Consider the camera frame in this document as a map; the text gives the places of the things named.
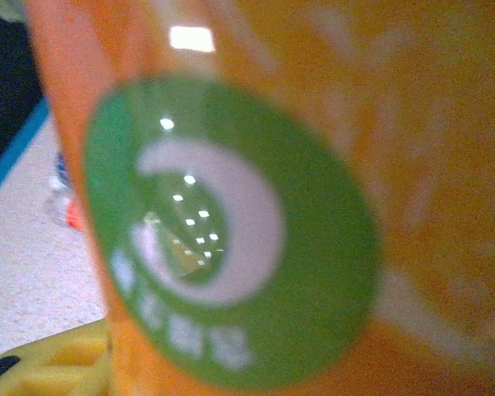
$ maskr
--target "yellow plastic crate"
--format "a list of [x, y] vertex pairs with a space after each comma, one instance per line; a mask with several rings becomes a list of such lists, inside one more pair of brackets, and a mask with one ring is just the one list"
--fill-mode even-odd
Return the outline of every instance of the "yellow plastic crate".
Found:
[[11, 349], [0, 396], [116, 396], [104, 320]]

